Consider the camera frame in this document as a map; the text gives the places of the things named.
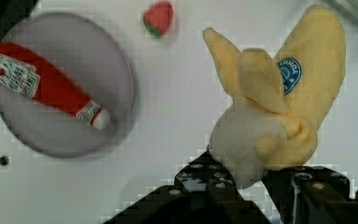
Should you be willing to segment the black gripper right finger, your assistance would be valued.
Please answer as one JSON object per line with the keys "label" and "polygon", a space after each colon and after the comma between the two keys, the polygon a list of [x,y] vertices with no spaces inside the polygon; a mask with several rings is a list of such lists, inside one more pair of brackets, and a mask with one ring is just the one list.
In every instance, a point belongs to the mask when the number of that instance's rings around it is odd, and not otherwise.
{"label": "black gripper right finger", "polygon": [[358,224],[358,190],[350,180],[323,166],[269,171],[263,178],[283,224]]}

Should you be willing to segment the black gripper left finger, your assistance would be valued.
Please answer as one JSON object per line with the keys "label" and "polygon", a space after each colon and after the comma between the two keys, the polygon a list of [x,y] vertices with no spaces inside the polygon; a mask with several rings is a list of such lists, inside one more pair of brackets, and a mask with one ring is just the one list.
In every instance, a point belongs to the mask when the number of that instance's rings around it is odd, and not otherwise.
{"label": "black gripper left finger", "polygon": [[244,200],[231,173],[206,151],[174,177],[104,224],[271,224]]}

